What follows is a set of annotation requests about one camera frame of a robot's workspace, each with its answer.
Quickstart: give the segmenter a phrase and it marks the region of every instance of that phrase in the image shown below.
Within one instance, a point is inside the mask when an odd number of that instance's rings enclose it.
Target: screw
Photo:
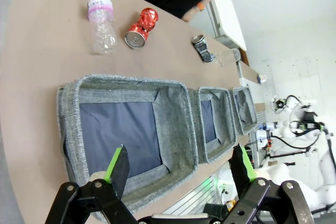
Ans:
[[[73,186],[68,186],[68,187],[67,187],[67,190],[68,190],[68,191],[72,191],[73,189],[74,189]]]
[[[263,181],[262,179],[260,179],[260,180],[258,181],[258,185],[259,185],[259,186],[265,186],[266,183],[265,183],[265,181]]]
[[[94,186],[97,187],[97,188],[99,188],[99,187],[102,186],[102,184],[100,182],[96,182]]]
[[[287,187],[288,189],[293,189],[293,184],[287,182],[287,183],[286,183],[286,187]]]

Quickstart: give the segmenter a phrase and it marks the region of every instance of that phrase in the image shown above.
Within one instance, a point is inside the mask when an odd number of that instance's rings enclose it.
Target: plastic bottle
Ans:
[[[93,50],[98,54],[112,51],[117,44],[112,0],[89,0],[88,12]]]

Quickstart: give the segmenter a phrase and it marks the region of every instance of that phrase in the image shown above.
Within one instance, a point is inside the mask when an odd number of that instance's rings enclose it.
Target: soda can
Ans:
[[[158,19],[159,15],[154,9],[142,10],[138,22],[134,23],[125,35],[126,44],[131,48],[142,48]]]

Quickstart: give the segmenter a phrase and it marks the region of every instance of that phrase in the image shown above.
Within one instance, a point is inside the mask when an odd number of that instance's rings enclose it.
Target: large gray basket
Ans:
[[[129,153],[133,176],[122,200],[132,212],[196,170],[191,106],[180,82],[92,74],[60,88],[57,96],[66,168],[80,186],[92,173],[107,169],[118,144]]]
[[[211,163],[237,141],[232,103],[227,89],[189,89],[199,163]]]
[[[257,125],[257,115],[249,87],[230,89],[234,118],[239,135],[247,135]]]

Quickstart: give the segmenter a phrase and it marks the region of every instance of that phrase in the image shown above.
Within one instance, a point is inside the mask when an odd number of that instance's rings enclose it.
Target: orange wristband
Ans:
[[[197,7],[200,11],[203,11],[205,9],[205,6],[201,2],[197,3]]]

